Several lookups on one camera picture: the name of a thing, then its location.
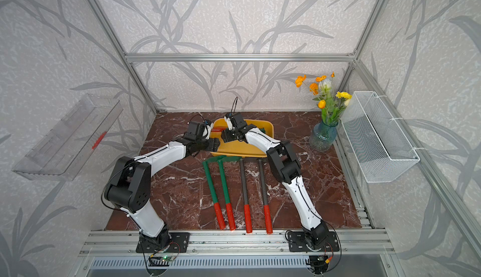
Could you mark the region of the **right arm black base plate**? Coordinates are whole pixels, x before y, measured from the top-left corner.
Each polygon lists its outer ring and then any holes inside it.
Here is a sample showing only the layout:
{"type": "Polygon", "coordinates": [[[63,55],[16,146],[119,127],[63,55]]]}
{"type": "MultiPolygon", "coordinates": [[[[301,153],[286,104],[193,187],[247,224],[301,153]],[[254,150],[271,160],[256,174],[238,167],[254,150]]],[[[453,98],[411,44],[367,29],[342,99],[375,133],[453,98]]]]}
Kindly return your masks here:
{"type": "Polygon", "coordinates": [[[287,230],[284,237],[290,252],[339,252],[339,239],[334,231],[328,231],[321,239],[306,234],[304,231],[287,230]]]}

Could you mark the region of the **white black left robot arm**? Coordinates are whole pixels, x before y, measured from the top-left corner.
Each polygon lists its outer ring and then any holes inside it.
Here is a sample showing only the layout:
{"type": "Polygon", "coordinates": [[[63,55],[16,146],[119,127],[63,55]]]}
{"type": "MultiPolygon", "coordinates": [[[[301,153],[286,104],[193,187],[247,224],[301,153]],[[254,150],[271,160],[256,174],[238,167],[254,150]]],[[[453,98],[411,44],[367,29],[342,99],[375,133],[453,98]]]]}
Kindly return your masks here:
{"type": "Polygon", "coordinates": [[[188,123],[184,134],[151,153],[117,160],[103,191],[103,198],[125,212],[139,227],[140,234],[160,243],[169,240],[167,225],[150,202],[151,178],[176,161],[201,151],[216,151],[220,140],[210,136],[211,120],[188,123]]]}

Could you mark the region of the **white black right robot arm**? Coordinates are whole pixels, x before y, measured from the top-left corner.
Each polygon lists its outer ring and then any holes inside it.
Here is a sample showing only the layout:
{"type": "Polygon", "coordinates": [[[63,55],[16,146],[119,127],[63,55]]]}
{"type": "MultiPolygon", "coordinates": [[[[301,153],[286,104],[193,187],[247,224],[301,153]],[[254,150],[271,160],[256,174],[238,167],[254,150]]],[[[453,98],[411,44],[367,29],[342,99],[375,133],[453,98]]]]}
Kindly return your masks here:
{"type": "Polygon", "coordinates": [[[221,138],[225,143],[244,141],[267,155],[273,176],[288,190],[298,211],[307,247],[320,250],[329,236],[329,228],[307,193],[301,164],[291,143],[264,134],[254,124],[248,124],[239,112],[226,114],[224,121],[227,129],[222,131],[221,138]]]}

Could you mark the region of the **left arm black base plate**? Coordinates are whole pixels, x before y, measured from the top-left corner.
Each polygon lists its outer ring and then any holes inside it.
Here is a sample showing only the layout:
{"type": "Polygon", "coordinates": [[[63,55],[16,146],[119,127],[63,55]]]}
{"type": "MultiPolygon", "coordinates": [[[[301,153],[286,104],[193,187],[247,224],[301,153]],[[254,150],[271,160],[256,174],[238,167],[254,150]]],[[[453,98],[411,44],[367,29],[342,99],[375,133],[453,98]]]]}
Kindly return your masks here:
{"type": "Polygon", "coordinates": [[[168,253],[186,253],[189,244],[190,233],[161,233],[156,238],[139,234],[139,242],[136,247],[137,253],[154,253],[166,251],[168,253]]]}

